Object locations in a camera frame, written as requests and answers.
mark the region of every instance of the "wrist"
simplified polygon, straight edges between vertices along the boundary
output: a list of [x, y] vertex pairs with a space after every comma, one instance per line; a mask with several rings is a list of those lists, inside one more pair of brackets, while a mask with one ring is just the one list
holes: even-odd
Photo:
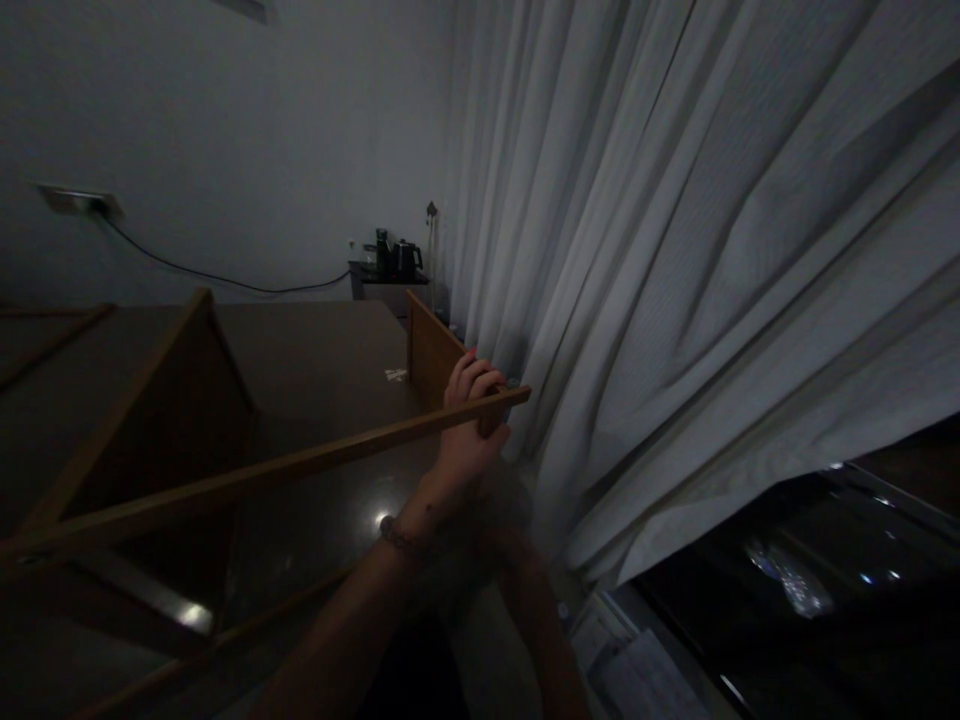
[[414, 537], [431, 537], [444, 516], [442, 503], [435, 495], [424, 488], [421, 481], [420, 487], [397, 515], [397, 527]]

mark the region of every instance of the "electrical outlet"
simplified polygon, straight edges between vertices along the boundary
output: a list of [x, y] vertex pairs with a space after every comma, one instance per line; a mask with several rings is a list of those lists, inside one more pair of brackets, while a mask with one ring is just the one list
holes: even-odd
[[113, 217], [123, 217], [123, 210], [115, 195], [90, 190], [71, 190], [53, 185], [38, 185], [40, 194], [55, 213], [64, 215], [83, 215], [90, 207], [90, 201], [102, 200], [112, 211]]

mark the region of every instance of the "person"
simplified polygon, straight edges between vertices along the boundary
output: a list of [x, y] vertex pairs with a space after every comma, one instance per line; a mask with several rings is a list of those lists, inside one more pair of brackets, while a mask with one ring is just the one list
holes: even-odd
[[[476, 358], [474, 348], [454, 367], [444, 405], [481, 398], [503, 382], [488, 361]], [[501, 425], [482, 438], [478, 421], [443, 431], [433, 467], [320, 611], [250, 718], [345, 718], [357, 711], [400, 623], [415, 576], [428, 562], [421, 550], [509, 437], [510, 429]], [[543, 564], [516, 532], [491, 530], [487, 541], [501, 561], [497, 582], [504, 602], [533, 661], [543, 717], [589, 718], [576, 658], [560, 627]]]

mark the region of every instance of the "cable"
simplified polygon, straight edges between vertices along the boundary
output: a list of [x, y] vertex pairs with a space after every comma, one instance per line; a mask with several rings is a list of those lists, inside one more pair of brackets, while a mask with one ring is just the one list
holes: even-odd
[[316, 285], [301, 285], [300, 287], [281, 288], [279, 290], [272, 290], [270, 288], [261, 288], [261, 287], [257, 287], [256, 285], [248, 285], [247, 283], [242, 283], [242, 282], [239, 282], [238, 280], [231, 280], [230, 278], [221, 277], [219, 275], [213, 275], [211, 273], [205, 273], [200, 270], [193, 270], [192, 268], [184, 267], [183, 265], [177, 265], [176, 263], [170, 262], [169, 260], [164, 260], [162, 257], [158, 255], [154, 255], [145, 247], [138, 245], [137, 242], [132, 237], [130, 237], [123, 230], [117, 227], [116, 223], [114, 223], [113, 220], [110, 219], [109, 206], [107, 206], [107, 204], [104, 203], [102, 200], [94, 200], [92, 203], [90, 203], [90, 212], [94, 213], [97, 217], [103, 220], [107, 225], [113, 228], [114, 232], [116, 232], [120, 237], [122, 237], [128, 243], [133, 245], [133, 247], [135, 247], [137, 250], [142, 252], [147, 257], [152, 258], [153, 260], [156, 260], [159, 263], [163, 263], [164, 265], [168, 265], [182, 272], [187, 272], [192, 275], [199, 275], [200, 277], [210, 278], [211, 280], [219, 280], [220, 282], [230, 283], [231, 285], [247, 288], [248, 290], [256, 290], [257, 292], [271, 293], [274, 295], [278, 295], [281, 293], [288, 293], [288, 292], [296, 292], [298, 290], [317, 290], [319, 288], [335, 285], [336, 283], [340, 282], [347, 275], [350, 274], [350, 271], [347, 270], [343, 275], [340, 275], [339, 277], [336, 277], [333, 280], [328, 280], [327, 282], [317, 283]]

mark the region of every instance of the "black kettle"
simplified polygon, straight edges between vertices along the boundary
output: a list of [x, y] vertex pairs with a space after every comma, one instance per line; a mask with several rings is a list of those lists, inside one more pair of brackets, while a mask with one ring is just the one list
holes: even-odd
[[[417, 255], [416, 262], [413, 259], [414, 253]], [[417, 268], [423, 268], [420, 248], [406, 240], [394, 243], [390, 254], [390, 273], [398, 278], [412, 280], [417, 276]]]

